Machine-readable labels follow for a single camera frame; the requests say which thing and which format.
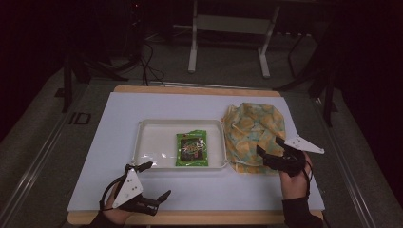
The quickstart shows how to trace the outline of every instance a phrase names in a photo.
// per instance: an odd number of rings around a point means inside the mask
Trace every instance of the crumpled cloth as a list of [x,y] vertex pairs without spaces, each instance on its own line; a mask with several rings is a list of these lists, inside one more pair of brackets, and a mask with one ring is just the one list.
[[282,156],[283,148],[276,144],[276,136],[285,140],[282,114],[272,105],[243,103],[230,105],[222,118],[226,156],[239,173],[274,174],[263,165],[256,153],[259,145],[266,153]]

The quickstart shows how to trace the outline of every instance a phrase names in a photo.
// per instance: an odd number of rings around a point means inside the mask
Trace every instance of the snack package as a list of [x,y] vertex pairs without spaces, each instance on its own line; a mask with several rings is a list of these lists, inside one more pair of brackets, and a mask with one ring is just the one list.
[[208,166],[207,132],[205,130],[177,134],[177,141],[176,166]]

